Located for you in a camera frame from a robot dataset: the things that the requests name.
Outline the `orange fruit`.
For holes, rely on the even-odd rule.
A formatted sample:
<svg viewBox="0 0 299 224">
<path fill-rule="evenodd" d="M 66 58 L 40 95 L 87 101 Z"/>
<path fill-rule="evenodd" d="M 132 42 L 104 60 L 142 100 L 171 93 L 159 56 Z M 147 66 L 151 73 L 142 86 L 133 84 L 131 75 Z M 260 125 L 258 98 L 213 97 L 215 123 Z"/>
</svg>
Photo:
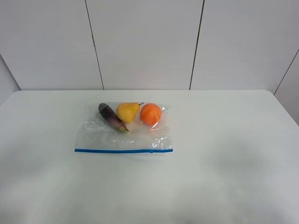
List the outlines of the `orange fruit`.
<svg viewBox="0 0 299 224">
<path fill-rule="evenodd" d="M 162 110 L 156 104 L 146 104 L 140 111 L 141 121 L 149 126 L 155 125 L 162 116 Z"/>
</svg>

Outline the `yellow pear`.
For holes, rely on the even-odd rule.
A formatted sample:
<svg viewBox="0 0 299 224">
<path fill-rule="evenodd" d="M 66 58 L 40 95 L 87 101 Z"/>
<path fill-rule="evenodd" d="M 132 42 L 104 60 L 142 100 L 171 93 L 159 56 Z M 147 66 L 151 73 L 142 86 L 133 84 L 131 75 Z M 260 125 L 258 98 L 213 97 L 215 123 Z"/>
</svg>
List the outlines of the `yellow pear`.
<svg viewBox="0 0 299 224">
<path fill-rule="evenodd" d="M 130 124 L 134 121 L 142 104 L 144 103 L 121 103 L 116 109 L 116 115 L 123 123 Z"/>
</svg>

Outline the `purple eggplant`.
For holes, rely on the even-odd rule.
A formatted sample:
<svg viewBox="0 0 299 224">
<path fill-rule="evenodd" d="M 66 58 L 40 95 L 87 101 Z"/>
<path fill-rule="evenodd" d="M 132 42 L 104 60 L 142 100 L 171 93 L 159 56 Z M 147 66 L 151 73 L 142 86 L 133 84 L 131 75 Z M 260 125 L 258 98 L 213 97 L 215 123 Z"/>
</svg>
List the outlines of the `purple eggplant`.
<svg viewBox="0 0 299 224">
<path fill-rule="evenodd" d="M 115 130 L 128 133 L 126 125 L 118 118 L 114 110 L 106 103 L 100 103 L 98 110 L 102 118 Z"/>
</svg>

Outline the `clear zip bag blue strip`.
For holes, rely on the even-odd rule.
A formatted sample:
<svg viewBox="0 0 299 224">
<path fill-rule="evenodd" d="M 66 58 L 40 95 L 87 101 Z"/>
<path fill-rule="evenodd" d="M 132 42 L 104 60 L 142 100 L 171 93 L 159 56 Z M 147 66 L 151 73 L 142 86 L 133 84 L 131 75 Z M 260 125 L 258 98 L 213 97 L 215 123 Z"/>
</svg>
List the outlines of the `clear zip bag blue strip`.
<svg viewBox="0 0 299 224">
<path fill-rule="evenodd" d="M 118 102 L 105 102 L 116 113 Z M 153 126 L 144 124 L 140 114 L 130 124 L 125 124 L 128 133 L 113 129 L 99 113 L 100 103 L 94 103 L 85 111 L 85 121 L 79 128 L 75 151 L 85 153 L 133 154 L 133 153 L 167 153 L 173 151 L 170 128 L 167 117 L 168 105 L 158 105 L 162 110 L 160 120 Z"/>
</svg>

